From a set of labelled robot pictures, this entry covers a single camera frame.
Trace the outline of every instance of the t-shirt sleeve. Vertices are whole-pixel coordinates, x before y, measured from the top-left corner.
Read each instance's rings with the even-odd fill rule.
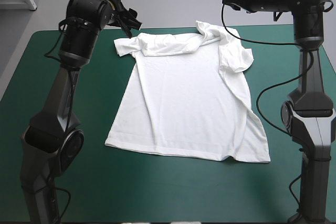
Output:
[[[239,36],[238,31],[230,29],[230,32]],[[220,65],[222,68],[238,73],[248,69],[253,63],[253,54],[251,49],[245,49],[241,41],[229,33],[226,39],[222,39],[219,45]]]
[[[119,56],[128,55],[141,50],[137,37],[130,39],[116,39],[114,45],[116,46],[117,54]]]

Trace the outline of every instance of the green table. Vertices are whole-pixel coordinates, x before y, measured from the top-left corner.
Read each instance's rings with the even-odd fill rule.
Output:
[[[237,27],[242,37],[267,41],[292,41],[290,25]],[[179,34],[195,28],[143,29],[144,33]],[[43,57],[54,44],[57,31],[35,33],[0,102],[0,221],[27,221],[28,212],[20,188],[22,161],[20,135],[29,119],[46,100],[58,64]],[[74,111],[82,121],[84,147],[59,187],[72,192],[64,221],[207,221],[284,222],[297,206],[288,184],[300,174],[299,145],[264,121],[271,163],[246,164],[195,158],[164,157],[104,146],[106,136],[131,74],[134,59],[118,57],[113,40],[125,37],[120,30],[104,30],[90,65],[81,73]],[[253,104],[263,88],[287,80],[298,72],[296,47],[252,48],[255,62],[246,71]],[[336,75],[321,50],[325,90],[336,102]],[[280,107],[297,82],[268,92],[263,111],[278,125]],[[336,156],[336,145],[332,150]],[[327,216],[336,220],[336,161],[331,162]],[[59,193],[62,210],[66,195]]]

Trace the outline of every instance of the gray floor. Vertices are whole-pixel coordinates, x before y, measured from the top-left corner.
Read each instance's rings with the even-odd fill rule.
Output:
[[[38,9],[0,11],[0,98],[12,77],[31,35],[39,30],[55,30],[65,17],[69,0],[35,0]],[[126,7],[139,12],[143,28],[153,27],[192,27],[195,20],[220,25],[222,0],[123,0]],[[324,47],[336,69],[336,9],[326,13]],[[228,25],[274,24],[271,13],[246,14],[226,9]],[[291,24],[290,14],[284,14],[277,24]]]

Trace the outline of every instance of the black cable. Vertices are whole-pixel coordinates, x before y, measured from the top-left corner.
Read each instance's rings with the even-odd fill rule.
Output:
[[[58,190],[58,191],[63,191],[65,192],[66,194],[68,194],[68,201],[67,201],[67,204],[65,205],[65,208],[62,212],[62,214],[59,216],[59,222],[61,221],[62,217],[64,216],[65,212],[67,211],[69,205],[70,205],[70,201],[71,201],[71,193],[66,190],[66,189],[63,189],[63,188],[59,188],[59,187],[54,187],[54,189]]]
[[[65,35],[64,30],[65,30],[65,26],[64,26],[63,29],[61,30],[60,35],[58,36],[58,38],[57,38],[56,43],[54,44],[54,46],[53,46],[47,53],[44,54],[45,57],[50,58],[50,59],[53,59],[53,60],[56,60],[56,61],[58,61],[59,63],[61,62],[61,60],[58,59],[58,58],[56,58],[55,56],[52,56],[52,55],[51,55],[51,52],[54,51],[55,48],[57,47],[59,41],[61,40],[62,35],[63,35],[63,34]]]
[[[237,35],[234,35],[233,33],[231,33],[227,26],[225,25],[224,23],[224,7],[225,7],[225,4],[223,4],[222,6],[222,24],[223,24],[223,27],[225,28],[225,30],[230,34],[232,35],[233,37],[237,38],[237,39],[240,39],[242,41],[246,41],[246,42],[250,42],[250,43],[256,43],[256,44],[262,44],[262,45],[273,45],[273,46],[299,46],[301,47],[300,44],[297,44],[297,43],[291,43],[291,42],[287,42],[287,43],[276,43],[276,42],[264,42],[264,41],[257,41],[257,40],[250,40],[250,39],[244,39],[244,38],[240,38],[238,37]]]
[[[291,136],[291,137],[294,137],[294,138],[296,138],[296,139],[299,139],[299,138],[293,136],[292,134],[288,133],[287,131],[283,130],[282,128],[276,126],[276,125],[273,124],[269,119],[267,119],[267,117],[262,113],[262,111],[261,111],[261,109],[260,109],[259,100],[260,100],[261,96],[262,96],[266,91],[268,91],[268,90],[270,90],[270,89],[273,89],[273,88],[276,88],[276,87],[279,87],[279,86],[282,86],[282,85],[285,85],[285,84],[288,84],[288,83],[290,83],[290,82],[292,82],[292,81],[298,80],[298,79],[300,79],[301,77],[305,76],[305,75],[308,73],[308,71],[312,68],[312,66],[313,66],[313,64],[314,64],[314,55],[313,55],[313,53],[312,53],[311,51],[308,51],[308,53],[309,53],[309,55],[310,55],[310,64],[309,64],[308,68],[307,68],[305,71],[303,71],[300,75],[298,75],[298,76],[296,76],[295,78],[292,78],[292,79],[290,79],[290,80],[288,80],[288,81],[284,81],[284,82],[281,82],[281,83],[278,83],[278,84],[275,84],[275,85],[272,85],[272,86],[269,86],[269,87],[265,88],[264,90],[262,90],[262,92],[260,92],[260,94],[258,95],[257,101],[256,101],[257,110],[258,110],[259,114],[261,115],[261,117],[262,117],[262,118],[263,118],[269,125],[273,126],[273,127],[276,128],[277,130],[279,130],[279,131],[281,131],[281,132],[283,132],[283,133],[285,133],[285,134],[287,134],[287,135],[289,135],[289,136]]]
[[[68,134],[68,130],[69,130],[69,124],[70,124],[70,120],[71,120],[71,114],[72,114],[72,105],[74,103],[74,85],[73,85],[73,79],[72,79],[72,75],[71,75],[72,70],[69,69],[68,70],[68,76],[69,76],[69,81],[70,81],[70,108],[69,108],[69,113],[68,113],[68,118],[67,118],[67,125],[65,127],[65,132],[64,132],[64,138],[66,138],[67,134]]]
[[[301,174],[300,176],[298,176],[297,178],[295,178],[290,184],[289,184],[289,191],[290,193],[293,195],[295,201],[297,202],[299,209],[300,209],[300,201],[299,199],[296,197],[295,193],[293,192],[292,186],[295,184],[296,181],[298,181],[301,178]]]

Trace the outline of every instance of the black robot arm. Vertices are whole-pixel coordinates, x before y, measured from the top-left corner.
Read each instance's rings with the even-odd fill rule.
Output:
[[[66,19],[59,24],[64,38],[58,52],[60,69],[43,109],[30,120],[23,134],[20,180],[30,220],[57,224],[59,214],[55,177],[61,176],[82,148],[83,131],[72,112],[81,68],[88,64],[96,40],[106,25],[121,27],[131,37],[140,29],[134,10],[121,0],[70,0]]]
[[[326,2],[331,6],[325,8]],[[302,146],[303,157],[299,209],[289,222],[330,223],[325,217],[325,206],[336,112],[324,91],[319,47],[324,40],[323,13],[330,11],[333,4],[330,0],[223,0],[222,3],[248,13],[273,12],[274,21],[284,12],[293,15],[295,43],[291,45],[300,48],[301,77],[298,88],[288,95],[289,101],[281,108],[281,118],[293,141]]]

